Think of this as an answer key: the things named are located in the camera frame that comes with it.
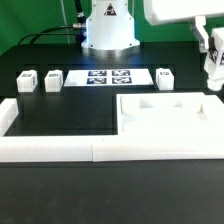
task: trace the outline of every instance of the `white block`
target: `white block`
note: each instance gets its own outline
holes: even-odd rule
[[[63,85],[63,73],[60,70],[49,71],[44,81],[46,92],[60,92]]]
[[[16,81],[19,92],[33,92],[38,84],[37,72],[34,70],[23,71]]]
[[[156,69],[156,83],[159,90],[173,90],[174,76],[170,69]]]
[[[18,115],[16,99],[5,99],[0,105],[0,137],[3,137]]]

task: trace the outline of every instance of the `black cable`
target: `black cable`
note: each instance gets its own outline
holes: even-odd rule
[[[81,2],[80,0],[74,0],[75,2],[75,8],[76,8],[76,12],[77,12],[77,21],[79,23],[86,23],[86,17],[83,13],[83,10],[82,10],[82,5],[81,5]]]
[[[54,31],[58,31],[58,30],[64,30],[64,29],[72,29],[73,26],[60,26],[60,27],[54,27],[54,28],[50,28],[50,29],[46,29],[42,32],[40,32],[39,34],[37,34],[31,41],[30,44],[33,44],[37,39],[39,39],[41,37],[42,33],[50,33],[50,32],[54,32]]]
[[[34,33],[34,34],[29,34],[25,37],[23,37],[19,42],[18,45],[20,45],[25,39],[32,37],[32,36],[75,36],[75,34],[67,34],[67,33]]]
[[[74,0],[77,13],[82,13],[82,5],[80,0]]]

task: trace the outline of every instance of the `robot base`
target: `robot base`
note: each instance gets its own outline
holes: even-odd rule
[[[121,50],[100,50],[95,48],[82,47],[82,53],[98,57],[122,57],[140,52],[140,45],[132,46]]]

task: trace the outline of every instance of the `small white cube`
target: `small white cube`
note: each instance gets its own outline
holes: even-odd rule
[[[46,92],[60,92],[63,85],[63,73],[60,70],[49,71],[44,81]]]
[[[19,92],[33,92],[38,84],[37,72],[34,70],[23,71],[16,82]]]
[[[159,90],[173,90],[174,76],[170,69],[156,69],[156,83]]]

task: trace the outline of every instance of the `black table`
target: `black table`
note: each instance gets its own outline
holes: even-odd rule
[[[76,45],[24,45],[0,58],[0,100],[16,97],[20,115],[7,136],[113,135],[118,93],[157,93],[154,86],[63,88],[46,94],[44,77],[61,69],[170,68],[175,90],[207,90],[197,42],[144,43],[138,54],[103,59]],[[39,86],[18,94],[16,77],[38,71]],[[217,93],[222,99],[223,91]],[[223,160],[0,164],[0,223],[224,222]]]

